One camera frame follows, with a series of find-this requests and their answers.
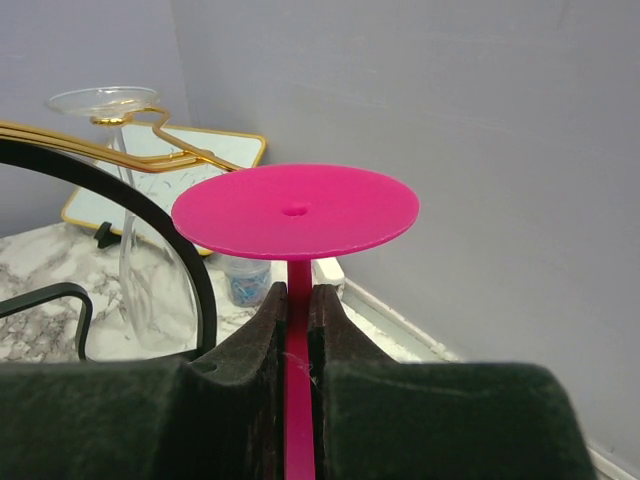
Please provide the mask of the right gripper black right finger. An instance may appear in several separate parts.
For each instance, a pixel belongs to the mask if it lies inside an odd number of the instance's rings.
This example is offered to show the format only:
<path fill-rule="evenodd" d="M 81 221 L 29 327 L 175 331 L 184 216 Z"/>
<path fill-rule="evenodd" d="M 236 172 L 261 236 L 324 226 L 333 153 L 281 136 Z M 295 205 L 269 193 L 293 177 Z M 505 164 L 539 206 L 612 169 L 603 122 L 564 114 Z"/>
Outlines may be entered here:
<path fill-rule="evenodd" d="M 547 368 L 402 363 L 316 286 L 307 327 L 322 479 L 592 479 L 570 398 Z"/>

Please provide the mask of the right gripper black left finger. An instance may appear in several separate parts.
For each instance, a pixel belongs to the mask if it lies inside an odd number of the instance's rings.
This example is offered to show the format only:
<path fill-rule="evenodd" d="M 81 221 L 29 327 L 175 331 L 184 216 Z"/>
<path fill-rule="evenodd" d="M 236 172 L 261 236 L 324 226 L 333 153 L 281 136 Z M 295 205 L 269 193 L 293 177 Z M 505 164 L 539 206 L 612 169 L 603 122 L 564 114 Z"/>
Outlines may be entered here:
<path fill-rule="evenodd" d="M 5 364 L 5 479 L 279 479 L 287 289 L 194 361 Z"/>

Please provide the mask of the clear champagne flute glass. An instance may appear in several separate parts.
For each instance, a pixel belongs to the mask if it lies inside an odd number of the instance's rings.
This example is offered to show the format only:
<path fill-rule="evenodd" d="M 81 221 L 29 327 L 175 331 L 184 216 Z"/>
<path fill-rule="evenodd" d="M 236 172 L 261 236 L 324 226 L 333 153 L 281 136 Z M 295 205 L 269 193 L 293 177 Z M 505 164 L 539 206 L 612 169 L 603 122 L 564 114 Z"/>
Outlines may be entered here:
<path fill-rule="evenodd" d="M 125 152 L 123 125 L 138 113 L 160 114 L 158 102 L 150 88 L 110 86 L 61 93 L 47 107 L 108 126 L 112 147 Z M 162 235 L 130 211 L 123 220 L 119 282 L 124 316 L 142 348 L 161 355 L 190 348 L 198 312 L 188 272 Z"/>

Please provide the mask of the pink plastic wine glass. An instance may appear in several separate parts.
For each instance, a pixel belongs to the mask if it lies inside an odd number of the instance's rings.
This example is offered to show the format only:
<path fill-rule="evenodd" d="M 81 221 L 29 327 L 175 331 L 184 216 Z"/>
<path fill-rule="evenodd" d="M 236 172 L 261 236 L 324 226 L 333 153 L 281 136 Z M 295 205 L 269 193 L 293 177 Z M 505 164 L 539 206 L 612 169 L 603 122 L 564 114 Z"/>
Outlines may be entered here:
<path fill-rule="evenodd" d="M 360 168 L 292 164 L 245 169 L 201 182 L 175 201 L 186 239 L 234 257 L 287 264 L 284 476 L 316 476 L 307 340 L 311 263 L 365 251 L 402 235 L 420 211 L 417 194 Z"/>

